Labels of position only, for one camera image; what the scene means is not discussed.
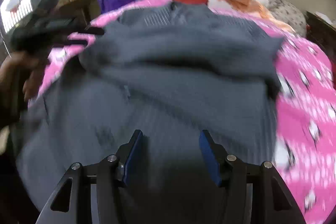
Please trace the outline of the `person's left hand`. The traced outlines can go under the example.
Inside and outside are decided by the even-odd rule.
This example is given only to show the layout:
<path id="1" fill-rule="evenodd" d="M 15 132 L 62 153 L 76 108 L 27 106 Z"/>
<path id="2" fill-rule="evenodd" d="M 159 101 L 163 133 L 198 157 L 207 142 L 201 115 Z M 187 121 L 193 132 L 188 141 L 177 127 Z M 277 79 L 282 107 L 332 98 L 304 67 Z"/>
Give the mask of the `person's left hand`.
<path id="1" fill-rule="evenodd" d="M 15 88 L 22 92 L 26 102 L 36 97 L 49 64 L 48 58 L 33 57 L 25 52 L 12 53 L 1 65 L 1 98 L 9 101 L 10 94 Z M 21 73 L 27 74 L 24 76 L 25 81 L 20 88 L 15 83 L 15 79 Z"/>

